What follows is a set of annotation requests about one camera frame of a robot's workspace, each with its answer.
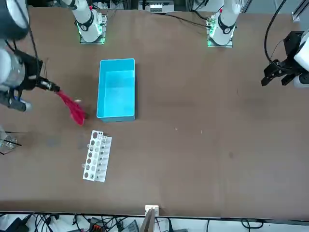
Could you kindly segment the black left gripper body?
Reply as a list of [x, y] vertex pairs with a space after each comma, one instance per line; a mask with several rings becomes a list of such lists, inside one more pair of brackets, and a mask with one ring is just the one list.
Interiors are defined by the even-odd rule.
[[305, 40], [304, 31], [291, 31], [283, 40], [287, 58], [283, 67], [293, 73], [305, 72]]

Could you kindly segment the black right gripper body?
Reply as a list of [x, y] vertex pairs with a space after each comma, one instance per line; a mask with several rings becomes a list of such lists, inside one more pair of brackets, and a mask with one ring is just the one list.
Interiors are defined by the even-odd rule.
[[33, 90], [35, 87], [42, 88], [42, 77], [40, 76], [40, 73], [43, 61], [37, 60], [35, 57], [20, 50], [16, 50], [14, 54], [19, 58], [21, 64], [25, 67], [25, 74], [22, 82], [16, 89]]

